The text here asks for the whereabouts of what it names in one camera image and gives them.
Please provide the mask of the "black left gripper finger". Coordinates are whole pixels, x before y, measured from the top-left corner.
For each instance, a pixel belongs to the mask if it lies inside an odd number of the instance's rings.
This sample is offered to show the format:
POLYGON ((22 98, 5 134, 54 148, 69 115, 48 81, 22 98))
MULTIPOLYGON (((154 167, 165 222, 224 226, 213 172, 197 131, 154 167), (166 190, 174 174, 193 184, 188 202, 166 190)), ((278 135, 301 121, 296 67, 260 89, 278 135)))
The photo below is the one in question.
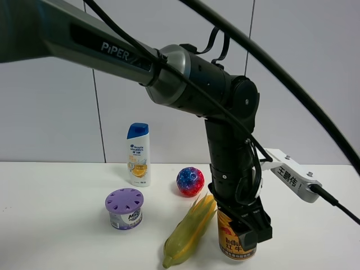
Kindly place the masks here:
POLYGON ((230 227, 237 236, 243 250, 251 250, 257 246, 258 235, 248 225, 239 221, 231 221, 230 227))

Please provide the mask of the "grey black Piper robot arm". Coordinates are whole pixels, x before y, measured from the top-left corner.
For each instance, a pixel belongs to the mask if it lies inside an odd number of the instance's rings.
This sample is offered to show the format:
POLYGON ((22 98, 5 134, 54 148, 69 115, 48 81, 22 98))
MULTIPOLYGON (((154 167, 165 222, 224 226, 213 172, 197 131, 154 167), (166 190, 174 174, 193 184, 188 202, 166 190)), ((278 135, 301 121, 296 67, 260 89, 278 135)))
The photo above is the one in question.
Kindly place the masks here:
POLYGON ((259 93, 183 46, 150 48, 119 28, 95 2, 93 15, 66 1, 2 1, 1 62, 57 57, 134 81, 158 105, 204 118, 209 189, 245 251, 272 237, 259 197, 262 147, 252 135, 259 93))

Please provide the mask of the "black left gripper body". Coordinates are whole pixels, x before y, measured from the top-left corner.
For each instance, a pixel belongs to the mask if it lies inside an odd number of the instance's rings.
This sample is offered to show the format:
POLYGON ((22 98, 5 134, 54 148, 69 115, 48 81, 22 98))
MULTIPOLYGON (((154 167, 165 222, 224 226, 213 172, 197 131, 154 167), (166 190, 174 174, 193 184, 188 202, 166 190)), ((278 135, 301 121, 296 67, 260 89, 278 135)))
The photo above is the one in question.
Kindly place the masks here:
POLYGON ((241 177, 238 173, 225 173, 210 166, 211 183, 208 185, 220 210, 231 221, 248 225, 258 235, 258 242, 270 240, 273 236, 271 218, 265 212, 259 197, 250 197, 252 184, 250 171, 241 177))

